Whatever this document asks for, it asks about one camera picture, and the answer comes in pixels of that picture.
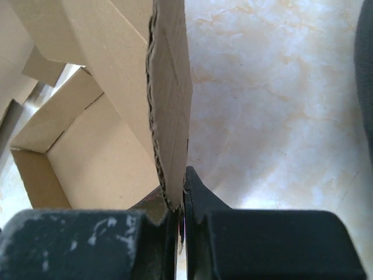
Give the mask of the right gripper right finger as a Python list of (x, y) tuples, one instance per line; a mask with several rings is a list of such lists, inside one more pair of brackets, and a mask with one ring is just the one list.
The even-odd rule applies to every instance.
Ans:
[(233, 209), (185, 176), (188, 279), (366, 279), (343, 222), (315, 210)]

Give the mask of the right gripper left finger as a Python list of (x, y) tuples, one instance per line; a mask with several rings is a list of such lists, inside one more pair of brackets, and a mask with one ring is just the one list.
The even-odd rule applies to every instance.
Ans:
[(28, 209), (1, 232), (2, 279), (174, 279), (178, 213)]

